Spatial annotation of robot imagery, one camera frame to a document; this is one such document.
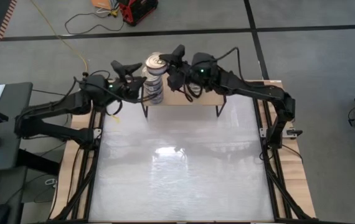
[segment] wooden table frame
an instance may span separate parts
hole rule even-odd
[[[264,83],[267,85],[275,85],[282,87],[281,81],[264,81]],[[272,106],[272,104],[260,100],[254,99],[253,102],[259,128],[268,127],[268,122],[270,124],[270,121],[276,117],[274,107]],[[75,129],[80,129],[87,128],[89,126],[91,128],[99,127],[102,129],[104,116],[104,113],[100,114],[94,112],[92,112],[92,114],[74,116],[72,118],[71,127]],[[290,127],[292,127],[292,124],[287,123],[286,128]],[[296,152],[299,152],[296,139],[284,139],[283,144],[294,149]],[[262,147],[264,155],[265,153],[268,153],[269,156],[272,155],[272,152],[270,152],[270,150],[266,150],[264,145],[262,145]],[[93,165],[96,168],[97,166],[98,151],[80,151],[81,150],[78,150],[78,145],[75,142],[69,141],[67,143],[64,152],[64,159],[61,163],[59,185],[57,187],[57,191],[54,198],[54,209],[50,214],[51,218],[56,217],[60,213],[60,211],[65,207],[67,202],[72,198],[72,195],[75,193],[77,186],[82,183],[82,179],[85,174],[88,173],[90,167]],[[290,193],[290,195],[293,197],[293,199],[296,201],[296,203],[309,216],[315,217],[315,211],[311,201],[305,171],[303,169],[301,159],[298,157],[298,155],[292,153],[289,150],[285,150],[284,148],[279,149],[274,152],[273,158],[270,159],[270,165],[272,165],[273,170],[277,173],[279,177],[283,177],[282,180],[285,184],[285,187]],[[69,220],[66,220],[65,222],[58,221],[57,223],[88,222],[93,185],[94,178],[89,183],[89,185],[86,186],[82,196],[80,197],[80,200],[78,201],[78,204],[75,205],[74,209],[70,213]],[[275,219],[274,221],[278,222],[281,218],[295,218],[295,215],[290,215],[291,210],[287,208],[286,202],[284,201],[281,193],[269,178],[268,186],[271,196],[273,216]]]

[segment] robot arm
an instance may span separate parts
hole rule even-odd
[[[100,134],[99,130],[89,128],[76,130],[48,124],[43,122],[42,119],[62,114],[87,114],[91,112],[92,105],[95,111],[102,111],[114,101],[121,103],[120,109],[122,101],[140,102],[138,100],[139,89],[146,78],[133,77],[132,73],[141,67],[141,63],[121,65],[117,61],[113,61],[111,65],[119,78],[107,80],[102,75],[91,75],[84,77],[82,81],[75,79],[69,93],[76,83],[79,83],[80,91],[72,94],[68,93],[59,101],[25,108],[16,117],[14,132],[20,138],[29,138],[38,134],[44,134],[63,140],[71,139],[77,142],[81,148],[91,148]]]
[[[267,130],[267,144],[269,147],[282,147],[283,129],[286,123],[295,117],[295,100],[287,92],[277,86],[255,85],[240,79],[232,72],[226,72],[217,65],[217,61],[224,56],[214,58],[209,54],[196,53],[191,65],[182,60],[183,56],[183,45],[179,45],[172,54],[159,56],[169,64],[168,86],[172,91],[181,91],[182,86],[189,89],[188,84],[195,83],[205,91],[214,90],[219,95],[238,94],[271,102],[277,117],[273,126]]]

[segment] desk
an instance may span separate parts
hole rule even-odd
[[[49,174],[59,173],[59,164],[20,149],[21,139],[14,134],[14,118],[28,106],[32,83],[7,84],[0,97],[0,113],[9,121],[0,123],[0,170],[27,166]]]
[[[266,84],[271,84],[271,85],[276,85],[282,87],[282,84],[280,81],[269,81],[265,82]],[[267,126],[266,119],[265,119],[265,113],[263,110],[263,105],[261,101],[259,102],[259,109],[261,111],[261,118],[262,118],[262,123],[263,126]],[[273,109],[273,106],[269,104],[270,112],[272,119],[275,116],[275,112]],[[72,118],[72,124],[71,127],[75,129],[80,129],[80,128],[87,128],[89,124],[89,119],[90,115],[82,115],[82,116],[73,116]],[[296,150],[299,152],[298,145],[296,140],[283,140],[284,145],[291,147],[292,149]],[[78,152],[77,156],[77,161],[76,165],[73,168],[73,162],[75,159],[75,155],[78,150],[78,145],[73,142],[69,141],[67,143],[67,146],[65,148],[64,152],[64,159],[61,164],[61,170],[59,174],[59,187],[57,189],[57,198],[55,198],[55,205],[54,205],[54,211],[51,214],[50,217],[54,218],[57,216],[60,211],[63,209],[63,207],[66,205],[68,201],[68,192],[71,186],[71,194],[70,197],[73,195],[75,192],[75,188],[77,185],[78,181],[78,175],[80,171],[80,165],[82,163],[82,152]],[[306,181],[306,176],[305,172],[303,169],[303,165],[301,163],[300,158],[293,154],[290,151],[287,151],[285,149],[280,149],[279,150],[280,154],[280,160],[282,162],[282,169],[283,169],[283,174],[285,178],[285,183],[286,183],[286,188],[291,193],[291,196],[295,199],[297,204],[304,210],[305,213],[308,215],[314,217],[315,216],[315,211],[313,209],[313,204],[311,201],[310,193],[309,193],[309,188],[308,188],[308,183]],[[92,162],[91,156],[88,158],[88,166],[87,166],[87,171],[88,168],[90,167],[90,164]],[[277,195],[277,201],[278,201],[278,209],[280,212],[280,217],[285,217],[284,214],[284,209],[283,209],[283,202],[282,202],[282,196],[280,195],[279,191],[275,189],[276,195]],[[85,202],[87,198],[87,189],[84,191],[81,199],[80,199],[80,206],[78,210],[78,218],[83,218],[84,214],[84,208],[85,208]]]
[[[0,171],[0,204],[6,203],[11,195],[22,187],[26,180],[26,174],[26,167],[16,167]],[[10,214],[7,223],[17,224],[20,222],[22,192],[20,190],[8,203]]]

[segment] red power station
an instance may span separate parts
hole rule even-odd
[[[157,8],[158,0],[117,0],[120,3],[123,20],[135,26]]]

